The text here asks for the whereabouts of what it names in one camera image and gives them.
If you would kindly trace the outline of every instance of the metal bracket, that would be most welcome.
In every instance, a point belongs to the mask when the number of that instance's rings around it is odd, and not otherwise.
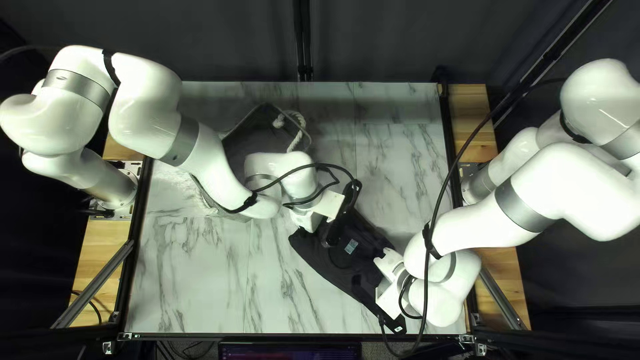
[[[134,247],[134,241],[129,240],[111,257],[111,259],[102,267],[102,270],[89,282],[84,288],[80,296],[76,297],[76,300],[69,305],[69,307],[60,315],[56,322],[51,325],[52,329],[60,329],[63,327],[69,327],[71,323],[82,312],[84,307],[100,290],[102,285],[109,279],[111,274],[120,266],[122,261],[131,253]]]
[[[482,317],[480,317],[479,313],[471,313],[471,318],[469,320],[471,321],[472,327],[483,325]]]
[[[102,343],[102,353],[105,355],[113,355],[116,345],[113,341],[105,341]]]
[[[524,324],[520,315],[513,309],[509,299],[504,295],[500,286],[495,282],[491,273],[485,268],[480,269],[480,280],[482,280],[484,287],[489,291],[491,298],[498,305],[500,311],[507,321],[507,324],[512,330],[527,330],[527,326]]]
[[[118,333],[118,341],[129,341],[133,339],[140,339],[140,334],[134,334],[132,332],[120,332]]]
[[[486,355],[486,345],[476,343],[476,356],[485,356]]]
[[[130,332],[120,332],[118,333],[118,341],[127,341],[132,339],[132,334]]]
[[[476,352],[476,356],[486,355],[486,345],[478,343],[476,340],[476,337],[471,334],[458,335],[458,342],[460,344],[474,344],[474,350]]]
[[[109,315],[109,321],[108,323],[117,323],[120,319],[120,312],[119,311],[113,311],[111,313],[111,315]]]
[[[473,344],[476,342],[473,335],[470,334],[460,334],[458,335],[458,342],[462,344]]]

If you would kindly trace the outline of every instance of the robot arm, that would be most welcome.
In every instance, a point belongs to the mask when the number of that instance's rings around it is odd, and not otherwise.
[[[640,170],[640,155],[626,161]],[[640,224],[639,183],[588,151],[566,143],[545,147],[487,198],[438,217],[433,247],[441,256],[474,247],[511,247],[533,239],[564,218],[598,241],[609,241]],[[404,265],[424,277],[422,233],[409,242]],[[430,255],[429,263],[435,262]]]
[[[133,200],[133,182],[83,148],[113,97],[109,132],[118,143],[191,173],[227,210],[250,218],[275,216],[280,197],[245,188],[229,167],[219,136],[177,111],[181,89],[178,75],[158,63],[73,45],[56,55],[35,96],[15,95],[2,103],[0,125],[25,148],[23,163],[28,169],[118,208]],[[274,168],[276,172],[311,162],[308,156],[293,158],[296,161],[288,162],[291,156],[280,158],[284,164]],[[304,198],[313,194],[316,184],[315,170],[305,169],[284,181],[283,187],[289,195]]]
[[[110,80],[91,80],[61,70],[54,62],[31,95],[14,95],[0,104],[0,126],[24,148],[30,171],[60,180],[100,200],[104,208],[129,205],[136,185],[84,146],[95,133],[113,90]]]
[[[561,92],[565,124],[556,113],[539,129],[524,129],[463,184],[465,200],[472,205],[437,218],[429,254],[422,233],[411,239],[403,270],[420,280],[409,288],[406,302],[422,311],[426,256],[427,319],[449,325],[455,321],[453,304],[462,304],[479,266],[452,268],[459,277],[444,291],[448,281],[435,283],[431,270],[450,262],[448,256],[474,247],[521,245],[560,218],[598,241],[613,240],[640,225],[639,99],[640,85],[619,61],[593,61],[576,70]],[[593,144],[578,144],[569,132]],[[479,261],[472,257],[467,259],[471,265]],[[450,303],[440,301],[444,298]],[[442,306],[432,307],[431,299]],[[449,320],[444,321],[444,314]]]
[[[582,147],[621,174],[628,174],[628,167],[620,160],[637,151],[633,147],[625,150],[621,144],[618,147],[623,156],[616,156],[616,144],[621,140],[613,141],[630,127],[628,134],[636,132],[633,124],[640,113],[640,84],[626,66],[612,59],[592,61],[566,80],[560,98],[562,111],[553,114],[540,128],[521,130],[487,166],[464,179],[462,194],[467,204],[485,198],[540,149],[557,142]],[[576,135],[589,142],[574,140]]]

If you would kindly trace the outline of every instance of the black garment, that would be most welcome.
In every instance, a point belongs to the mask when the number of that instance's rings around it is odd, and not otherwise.
[[[394,246],[357,210],[352,209],[330,223],[323,220],[313,234],[300,227],[290,235],[289,243],[322,277],[376,316],[382,315],[391,331],[406,333],[404,317],[392,319],[378,307],[375,298],[383,275],[373,259],[383,258],[383,249]]]

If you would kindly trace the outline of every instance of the white marble tabletop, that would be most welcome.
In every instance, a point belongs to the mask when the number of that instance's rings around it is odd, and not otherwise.
[[[262,102],[305,116],[311,156],[361,180],[357,208],[402,252],[431,217],[446,175],[436,85],[185,82],[180,111],[224,132]],[[346,177],[338,177],[340,192]],[[440,212],[448,209],[445,200]],[[285,209],[247,223],[217,217],[186,173],[156,161],[144,221],[128,332],[380,332],[373,314],[290,247]],[[409,333],[418,325],[407,319]],[[426,332],[465,333],[464,316]]]

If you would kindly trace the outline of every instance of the metal mounting plate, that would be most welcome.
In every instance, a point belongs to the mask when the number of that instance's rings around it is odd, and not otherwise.
[[[140,173],[142,171],[142,161],[109,161],[112,165],[116,166],[121,172],[129,176],[137,184],[140,179]],[[131,221],[133,216],[133,207],[135,201],[124,208],[115,209],[112,218],[106,218],[101,215],[90,215],[92,220],[109,220],[109,221]],[[96,199],[91,199],[89,203],[90,209],[105,210]]]

